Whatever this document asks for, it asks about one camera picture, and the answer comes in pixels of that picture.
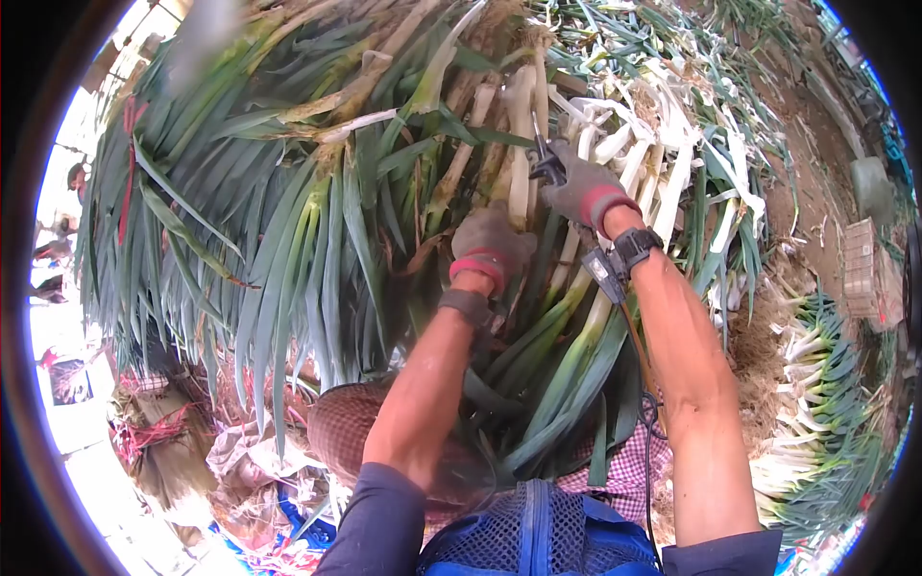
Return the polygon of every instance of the wristwatch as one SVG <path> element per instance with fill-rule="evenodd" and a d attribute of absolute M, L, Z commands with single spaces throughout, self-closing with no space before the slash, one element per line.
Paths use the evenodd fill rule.
<path fill-rule="evenodd" d="M 631 269 L 650 257 L 652 248 L 663 249 L 663 240 L 653 229 L 629 228 L 614 241 L 614 250 L 624 263 L 624 273 L 631 277 Z"/>

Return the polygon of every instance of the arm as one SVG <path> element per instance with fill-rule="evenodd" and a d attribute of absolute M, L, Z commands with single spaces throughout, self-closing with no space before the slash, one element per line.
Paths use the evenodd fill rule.
<path fill-rule="evenodd" d="M 512 230 L 504 202 L 475 211 L 452 238 L 452 288 L 502 294 L 536 244 L 534 235 Z M 439 308 L 381 405 L 365 441 L 364 463 L 387 464 L 429 488 L 457 418 L 473 337 L 461 312 Z"/>
<path fill-rule="evenodd" d="M 611 208 L 604 225 L 610 238 L 644 228 L 626 206 Z M 631 281 L 666 404 L 677 545 L 760 530 L 736 377 L 701 299 L 660 250 L 634 267 Z"/>
<path fill-rule="evenodd" d="M 489 296 L 489 276 L 461 271 L 452 288 Z M 387 464 L 426 490 L 455 424 L 474 328 L 440 308 L 391 386 L 365 441 L 364 463 Z"/>
<path fill-rule="evenodd" d="M 534 236 L 513 232 L 503 204 L 478 210 L 452 239 L 452 288 L 502 293 L 535 244 Z M 440 307 L 429 322 L 368 433 L 359 481 L 317 574 L 413 571 L 425 491 L 457 418 L 473 338 L 473 326 L 454 308 Z M 388 519 L 384 530 L 382 518 Z"/>

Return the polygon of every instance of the work glove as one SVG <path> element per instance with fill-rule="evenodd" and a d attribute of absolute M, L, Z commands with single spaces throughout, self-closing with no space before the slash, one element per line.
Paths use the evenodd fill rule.
<path fill-rule="evenodd" d="M 565 184 L 548 184 L 541 188 L 545 202 L 555 210 L 573 222 L 596 229 L 606 238 L 609 236 L 602 223 L 611 208 L 627 206 L 643 217 L 640 207 L 605 166 L 579 158 L 576 150 L 563 139 L 551 141 L 548 148 L 566 170 Z"/>
<path fill-rule="evenodd" d="M 468 215 L 452 238 L 455 262 L 449 276 L 462 270 L 476 270 L 493 280 L 491 297 L 502 294 L 509 279 L 522 272 L 522 266 L 538 246 L 534 234 L 517 234 L 509 225 L 506 203 L 492 202 Z"/>

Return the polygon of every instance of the red glove cuff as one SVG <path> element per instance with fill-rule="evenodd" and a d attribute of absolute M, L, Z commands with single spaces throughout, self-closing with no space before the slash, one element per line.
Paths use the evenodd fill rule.
<path fill-rule="evenodd" d="M 473 270 L 490 277 L 493 281 L 491 295 L 502 294 L 506 288 L 504 265 L 506 258 L 489 248 L 476 248 L 455 260 L 448 269 L 448 277 L 455 279 L 462 270 Z"/>
<path fill-rule="evenodd" d="M 644 213 L 640 207 L 624 192 L 619 185 L 601 184 L 583 196 L 580 202 L 580 217 L 596 229 L 602 236 L 611 240 L 605 232 L 605 214 L 615 206 L 627 206 L 640 217 Z"/>

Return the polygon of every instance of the forearm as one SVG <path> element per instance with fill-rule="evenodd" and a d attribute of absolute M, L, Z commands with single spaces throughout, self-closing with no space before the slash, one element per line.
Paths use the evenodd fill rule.
<path fill-rule="evenodd" d="M 618 208 L 606 217 L 611 238 L 642 226 Z M 634 267 L 632 285 L 675 456 L 677 543 L 759 530 L 737 381 L 707 310 L 662 251 Z"/>
<path fill-rule="evenodd" d="M 489 295 L 491 280 L 458 274 L 452 288 Z M 365 441 L 363 462 L 387 464 L 423 490 L 457 418 L 474 329 L 453 308 L 440 308 L 387 394 Z"/>

